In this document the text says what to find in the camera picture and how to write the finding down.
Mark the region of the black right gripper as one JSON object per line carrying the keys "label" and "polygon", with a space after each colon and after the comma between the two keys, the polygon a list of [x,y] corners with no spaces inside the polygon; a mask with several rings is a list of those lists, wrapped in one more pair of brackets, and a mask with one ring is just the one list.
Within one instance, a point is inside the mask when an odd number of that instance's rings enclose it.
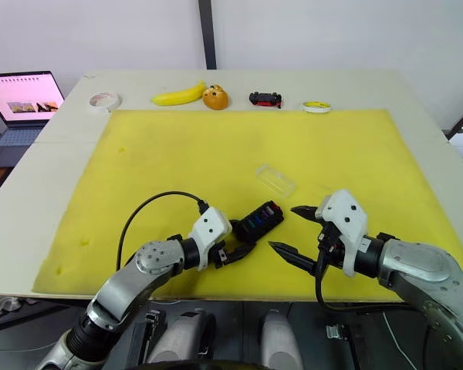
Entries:
{"label": "black right gripper", "polygon": [[316,222],[322,226],[322,230],[318,236],[319,254],[317,261],[300,254],[296,248],[283,242],[269,241],[269,245],[273,250],[287,263],[300,268],[310,275],[315,275],[318,271],[325,271],[328,266],[342,269],[345,247],[340,239],[341,232],[336,225],[331,221],[318,218],[316,216],[318,208],[314,206],[295,206],[290,210],[301,218]]}

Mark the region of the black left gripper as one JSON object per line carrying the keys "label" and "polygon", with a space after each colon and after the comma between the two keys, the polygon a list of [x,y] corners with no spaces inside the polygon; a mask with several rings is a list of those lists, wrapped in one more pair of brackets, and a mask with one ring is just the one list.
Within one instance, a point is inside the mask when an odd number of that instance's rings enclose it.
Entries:
{"label": "black left gripper", "polygon": [[[240,220],[230,220],[233,231],[241,230]],[[226,247],[226,242],[221,241],[211,248],[211,263],[216,269],[232,264],[246,257],[254,248],[256,243],[241,244],[235,249]]]}

